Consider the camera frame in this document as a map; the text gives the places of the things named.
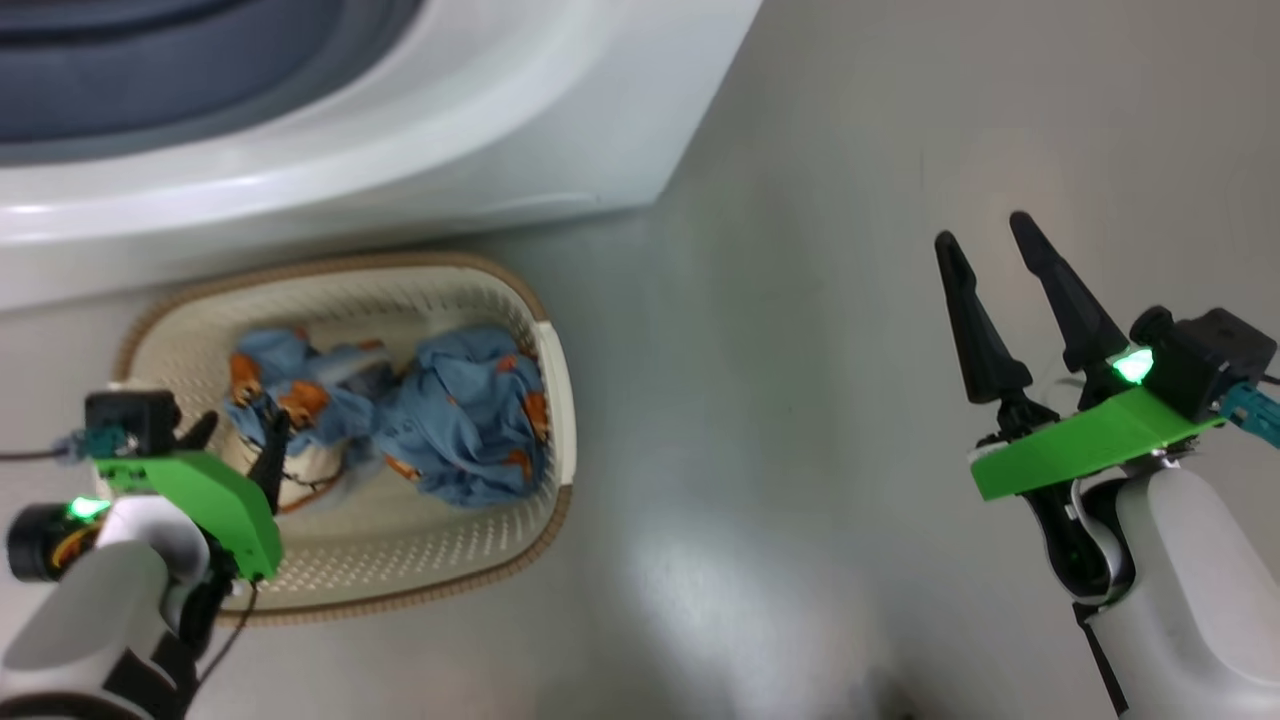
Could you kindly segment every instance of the white plastic basket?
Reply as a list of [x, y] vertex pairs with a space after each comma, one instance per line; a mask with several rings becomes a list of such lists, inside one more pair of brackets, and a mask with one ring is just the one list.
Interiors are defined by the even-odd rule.
[[[173, 391], [183, 428], [221, 410], [227, 359], [251, 328], [302, 325], [316, 347], [370, 337], [397, 361], [421, 340], [499, 323], [536, 347], [550, 439], [539, 492], [485, 510], [420, 496], [384, 469], [333, 509], [280, 520], [284, 562], [261, 585], [257, 623], [376, 612], [457, 594], [527, 568], [568, 512], [577, 459], [568, 368], [534, 293], [507, 270], [458, 254], [404, 254], [312, 263], [195, 287], [141, 318], [120, 348], [115, 379]], [[223, 419], [209, 450], [230, 433]], [[228, 601], [227, 609], [243, 605]]]

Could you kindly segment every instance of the blue cloth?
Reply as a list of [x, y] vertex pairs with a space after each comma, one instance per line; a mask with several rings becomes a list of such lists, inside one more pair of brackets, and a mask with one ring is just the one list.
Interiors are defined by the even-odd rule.
[[236, 352], [248, 355], [262, 374], [262, 388], [284, 379], [301, 377], [308, 359], [317, 355], [305, 337], [292, 328], [250, 331], [236, 343]]
[[390, 354], [381, 346], [339, 345], [320, 354], [291, 329], [261, 329], [244, 333], [236, 347], [261, 370], [262, 397], [248, 407], [230, 398], [224, 407], [236, 429], [261, 446], [265, 418], [278, 411], [282, 398], [294, 391], [294, 382], [323, 388], [328, 402], [312, 418], [314, 427], [296, 430], [285, 452], [296, 456], [311, 445], [332, 447], [344, 439], [367, 437], [374, 427], [374, 402], [390, 392], [394, 377]]
[[419, 492], [485, 507], [529, 497], [545, 462], [525, 414], [538, 365], [498, 327], [431, 338], [378, 407], [374, 443], [419, 473]]

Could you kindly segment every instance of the washing machine drum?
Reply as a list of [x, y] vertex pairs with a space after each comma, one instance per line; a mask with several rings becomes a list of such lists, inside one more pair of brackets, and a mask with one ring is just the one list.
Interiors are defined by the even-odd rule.
[[138, 151], [288, 113], [378, 61], [421, 0], [0, 0], [0, 161]]

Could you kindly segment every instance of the clothing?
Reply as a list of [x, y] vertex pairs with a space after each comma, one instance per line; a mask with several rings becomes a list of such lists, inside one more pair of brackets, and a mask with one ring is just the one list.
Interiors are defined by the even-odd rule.
[[264, 419], [288, 413], [293, 432], [287, 455], [297, 456], [312, 445], [333, 447], [367, 437], [374, 401], [393, 383], [390, 354], [380, 342], [319, 352], [301, 331], [251, 331], [232, 355], [225, 409], [239, 433], [260, 447]]
[[538, 364], [497, 325], [419, 345], [376, 411], [374, 443], [420, 492], [460, 507], [532, 495], [543, 475], [545, 400]]

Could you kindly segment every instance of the washing machine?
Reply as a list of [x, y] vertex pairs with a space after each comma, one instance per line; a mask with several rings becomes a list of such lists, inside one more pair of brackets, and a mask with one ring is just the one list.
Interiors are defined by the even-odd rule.
[[650, 204], [758, 5], [0, 1], [0, 310]]

